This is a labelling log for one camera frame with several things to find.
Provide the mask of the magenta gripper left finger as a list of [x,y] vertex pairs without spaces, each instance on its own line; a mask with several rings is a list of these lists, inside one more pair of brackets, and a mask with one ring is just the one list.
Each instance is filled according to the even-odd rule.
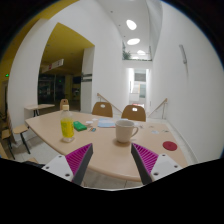
[[66,156],[58,155],[43,170],[80,185],[93,155],[93,145],[87,144]]

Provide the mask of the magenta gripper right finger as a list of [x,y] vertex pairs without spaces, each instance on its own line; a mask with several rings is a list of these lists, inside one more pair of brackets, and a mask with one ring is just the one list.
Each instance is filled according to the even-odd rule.
[[156,154],[135,143],[131,144],[131,154],[144,185],[182,169],[182,167],[167,154]]

